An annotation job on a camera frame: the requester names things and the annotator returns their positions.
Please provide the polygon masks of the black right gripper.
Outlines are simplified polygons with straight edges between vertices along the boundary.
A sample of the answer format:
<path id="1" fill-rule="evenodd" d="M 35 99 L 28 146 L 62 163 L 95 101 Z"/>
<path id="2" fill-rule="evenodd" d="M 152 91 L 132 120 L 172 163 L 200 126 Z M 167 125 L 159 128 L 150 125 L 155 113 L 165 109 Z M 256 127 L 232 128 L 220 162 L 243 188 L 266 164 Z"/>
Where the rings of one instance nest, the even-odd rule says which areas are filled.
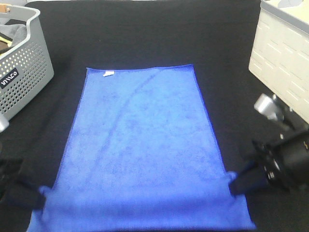
<path id="1" fill-rule="evenodd" d="M 273 187 L 282 187 L 281 168 L 270 146 L 256 140 L 252 140 L 252 144 L 256 150 L 256 161 L 249 161 L 236 175 L 236 178 L 228 184 L 229 191 L 234 197 L 263 189 L 267 183 Z M 249 173 L 257 167 L 257 163 L 262 166 L 265 175 Z"/>

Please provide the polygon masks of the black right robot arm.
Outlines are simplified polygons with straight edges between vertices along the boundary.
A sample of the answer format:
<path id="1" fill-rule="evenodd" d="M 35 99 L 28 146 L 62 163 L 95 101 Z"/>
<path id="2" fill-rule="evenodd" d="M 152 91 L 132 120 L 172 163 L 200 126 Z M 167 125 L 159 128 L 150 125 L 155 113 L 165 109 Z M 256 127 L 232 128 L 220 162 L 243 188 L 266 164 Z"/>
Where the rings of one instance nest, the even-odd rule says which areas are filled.
<path id="1" fill-rule="evenodd" d="M 293 133 L 268 143 L 253 140 L 254 152 L 246 156 L 247 166 L 228 184 L 231 195 L 249 194 L 266 188 L 285 192 L 309 188 L 309 128 L 297 129 L 287 112 L 287 108 L 278 107 L 267 117 Z"/>

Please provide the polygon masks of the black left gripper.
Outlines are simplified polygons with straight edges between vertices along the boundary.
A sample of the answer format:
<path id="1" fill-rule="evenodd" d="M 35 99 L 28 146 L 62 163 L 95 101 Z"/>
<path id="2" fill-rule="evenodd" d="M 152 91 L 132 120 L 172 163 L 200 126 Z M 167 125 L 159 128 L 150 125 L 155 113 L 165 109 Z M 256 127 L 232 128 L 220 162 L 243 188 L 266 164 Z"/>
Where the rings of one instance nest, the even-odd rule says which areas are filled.
<path id="1" fill-rule="evenodd" d="M 19 175 L 23 159 L 0 159 L 0 185 L 7 186 Z M 17 184 L 8 187 L 4 193 L 4 205 L 37 210 L 45 205 L 46 197 L 40 191 L 51 191 L 28 178 L 19 177 Z"/>

